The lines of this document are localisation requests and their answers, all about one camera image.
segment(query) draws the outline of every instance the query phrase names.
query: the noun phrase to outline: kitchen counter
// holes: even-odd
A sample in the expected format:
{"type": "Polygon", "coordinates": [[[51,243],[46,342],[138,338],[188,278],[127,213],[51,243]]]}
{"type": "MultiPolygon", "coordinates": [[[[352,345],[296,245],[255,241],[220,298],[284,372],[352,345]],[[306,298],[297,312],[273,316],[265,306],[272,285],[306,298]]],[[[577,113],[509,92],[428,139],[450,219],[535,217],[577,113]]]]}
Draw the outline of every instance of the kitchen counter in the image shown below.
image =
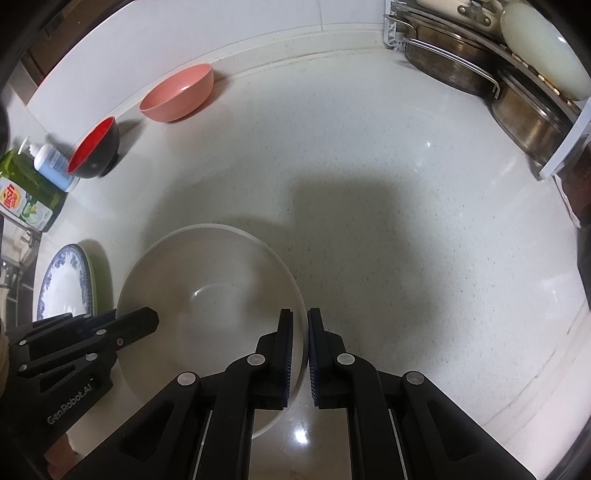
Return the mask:
{"type": "MultiPolygon", "coordinates": [[[[162,236],[239,227],[349,351],[424,372],[548,474],[591,411],[591,385],[576,381],[591,360],[577,231],[484,101],[379,45],[245,70],[213,95],[181,122],[126,126],[121,162],[81,181],[43,236],[35,298],[65,244],[89,252],[106,310],[162,236]]],[[[119,365],[113,380],[70,432],[81,452],[141,406],[119,365]]],[[[348,448],[345,412],[315,409],[305,381],[253,441],[250,478],[348,478],[348,448]]]]}

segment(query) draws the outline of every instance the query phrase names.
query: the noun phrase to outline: black bowl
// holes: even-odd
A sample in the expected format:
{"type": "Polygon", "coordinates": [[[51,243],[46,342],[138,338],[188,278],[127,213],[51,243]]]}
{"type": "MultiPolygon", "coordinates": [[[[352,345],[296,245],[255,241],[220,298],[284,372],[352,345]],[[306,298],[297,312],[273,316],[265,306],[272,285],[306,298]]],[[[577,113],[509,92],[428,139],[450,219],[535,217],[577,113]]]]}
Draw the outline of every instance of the black bowl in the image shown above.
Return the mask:
{"type": "Polygon", "coordinates": [[[119,128],[115,117],[99,123],[76,149],[67,172],[81,179],[92,179],[109,172],[119,157],[119,128]]]}

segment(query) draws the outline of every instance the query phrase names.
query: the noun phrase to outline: white bowl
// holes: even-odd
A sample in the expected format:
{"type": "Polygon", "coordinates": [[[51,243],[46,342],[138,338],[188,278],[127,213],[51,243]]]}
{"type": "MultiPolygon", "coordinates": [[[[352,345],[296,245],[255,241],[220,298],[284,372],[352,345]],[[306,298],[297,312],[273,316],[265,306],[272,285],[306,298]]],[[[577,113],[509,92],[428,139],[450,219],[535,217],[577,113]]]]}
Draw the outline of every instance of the white bowl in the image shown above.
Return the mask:
{"type": "MultiPolygon", "coordinates": [[[[215,224],[165,236],[133,267],[117,316],[144,306],[158,312],[158,329],[118,353],[125,379],[142,401],[183,371],[200,377],[223,372],[253,353],[259,337],[277,329],[281,309],[289,308],[294,313],[291,405],[307,362],[306,308],[289,270],[263,242],[215,224]]],[[[254,436],[280,415],[257,411],[254,436]]]]}
{"type": "Polygon", "coordinates": [[[558,29],[534,7],[505,6],[501,30],[508,47],[571,100],[591,95],[591,79],[558,29]]]}

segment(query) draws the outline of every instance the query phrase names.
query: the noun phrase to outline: hand soap bottle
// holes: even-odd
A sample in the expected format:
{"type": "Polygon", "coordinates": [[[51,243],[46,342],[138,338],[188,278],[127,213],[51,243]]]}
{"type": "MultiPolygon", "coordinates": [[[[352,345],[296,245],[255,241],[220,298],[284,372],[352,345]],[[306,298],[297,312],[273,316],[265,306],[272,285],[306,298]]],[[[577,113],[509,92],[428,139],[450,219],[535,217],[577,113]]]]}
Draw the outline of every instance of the hand soap bottle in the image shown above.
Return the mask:
{"type": "Polygon", "coordinates": [[[78,185],[80,179],[66,173],[68,160],[56,147],[49,143],[45,145],[31,143],[29,138],[26,137],[21,148],[18,149],[18,153],[21,154],[25,149],[34,158],[35,170],[60,190],[70,193],[78,185]]]}

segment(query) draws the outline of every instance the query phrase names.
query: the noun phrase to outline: plate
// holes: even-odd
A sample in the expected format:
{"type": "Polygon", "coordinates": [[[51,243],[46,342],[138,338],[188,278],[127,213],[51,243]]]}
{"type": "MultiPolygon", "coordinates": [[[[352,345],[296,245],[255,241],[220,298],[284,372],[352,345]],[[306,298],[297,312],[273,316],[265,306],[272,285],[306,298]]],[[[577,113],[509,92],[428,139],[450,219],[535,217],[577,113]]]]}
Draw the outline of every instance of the plate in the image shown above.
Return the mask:
{"type": "Polygon", "coordinates": [[[95,279],[80,245],[63,247],[53,257],[39,293],[37,320],[70,312],[96,315],[95,279]]]}
{"type": "MultiPolygon", "coordinates": [[[[167,235],[133,267],[117,316],[146,306],[158,312],[158,329],[118,352],[125,379],[140,400],[148,401],[181,372],[200,377],[223,372],[253,353],[259,337],[277,329],[281,309],[289,308],[294,313],[291,405],[306,368],[306,308],[291,273],[263,242],[217,224],[167,235]]],[[[254,436],[281,413],[257,411],[254,436]]]]}

